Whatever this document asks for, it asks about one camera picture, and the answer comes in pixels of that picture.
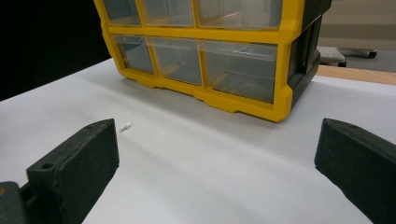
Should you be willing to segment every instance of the black background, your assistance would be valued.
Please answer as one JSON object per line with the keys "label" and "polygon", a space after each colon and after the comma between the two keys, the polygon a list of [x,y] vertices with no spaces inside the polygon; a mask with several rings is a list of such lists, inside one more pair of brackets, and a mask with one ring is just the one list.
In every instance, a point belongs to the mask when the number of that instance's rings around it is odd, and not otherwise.
{"label": "black background", "polygon": [[110,58],[93,0],[2,1],[0,101]]}

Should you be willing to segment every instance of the yellow storage organizer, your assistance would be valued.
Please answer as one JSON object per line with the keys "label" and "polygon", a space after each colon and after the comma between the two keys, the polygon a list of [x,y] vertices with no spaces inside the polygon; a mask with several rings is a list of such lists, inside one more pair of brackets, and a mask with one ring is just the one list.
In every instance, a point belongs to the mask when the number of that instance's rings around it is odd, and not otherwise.
{"label": "yellow storage organizer", "polygon": [[229,112],[284,119],[318,70],[331,0],[94,0],[120,73]]}

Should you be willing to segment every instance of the table surface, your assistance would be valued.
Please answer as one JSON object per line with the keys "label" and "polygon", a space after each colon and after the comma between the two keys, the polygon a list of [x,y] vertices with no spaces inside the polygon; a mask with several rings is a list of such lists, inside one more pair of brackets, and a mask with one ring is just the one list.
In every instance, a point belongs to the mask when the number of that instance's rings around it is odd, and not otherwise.
{"label": "table surface", "polygon": [[113,118],[120,168],[84,223],[371,223],[315,169],[324,118],[396,143],[396,86],[315,76],[279,123],[118,73],[112,60],[0,102],[0,181]]}

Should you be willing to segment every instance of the white tabletop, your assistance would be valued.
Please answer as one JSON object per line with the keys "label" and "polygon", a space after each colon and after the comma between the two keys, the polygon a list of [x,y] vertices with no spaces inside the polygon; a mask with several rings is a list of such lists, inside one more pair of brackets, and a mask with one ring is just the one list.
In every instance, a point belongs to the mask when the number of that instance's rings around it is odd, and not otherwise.
{"label": "white tabletop", "polygon": [[340,119],[396,143],[396,86],[314,77],[272,123],[150,89],[107,60],[0,102],[0,181],[83,126],[113,118],[120,168],[84,223],[371,223],[315,169],[321,122]]}

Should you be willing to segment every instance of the yellow frame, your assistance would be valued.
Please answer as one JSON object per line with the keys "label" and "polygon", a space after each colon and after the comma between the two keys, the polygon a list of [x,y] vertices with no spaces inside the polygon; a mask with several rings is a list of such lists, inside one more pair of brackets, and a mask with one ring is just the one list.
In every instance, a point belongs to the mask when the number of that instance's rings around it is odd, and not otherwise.
{"label": "yellow frame", "polygon": [[[260,31],[200,28],[197,24],[198,18],[195,10],[197,8],[196,0],[191,0],[192,14],[194,17],[193,27],[173,28],[147,26],[145,17],[142,16],[145,12],[142,8],[141,1],[142,0],[135,0],[142,25],[140,27],[133,27],[111,25],[107,18],[106,9],[102,0],[94,0],[101,19],[103,37],[108,51],[111,57],[113,57],[119,72],[123,76],[150,88],[166,88],[192,95],[204,101],[207,105],[229,112],[240,111],[272,121],[280,121],[288,116],[291,111],[292,101],[292,89],[287,84],[291,42],[296,39],[302,31],[304,0],[283,0],[282,18],[279,29]],[[186,37],[277,45],[274,103],[268,104],[208,88],[205,68],[203,67],[205,66],[203,63],[204,56],[201,51],[199,51],[199,61],[203,79],[202,86],[194,86],[158,75],[147,75],[144,72],[126,68],[118,45],[111,38],[112,35],[156,35],[163,37]],[[148,52],[151,60],[155,62],[152,47],[148,46]],[[159,74],[158,67],[155,63],[153,63],[153,67],[154,73]]]}

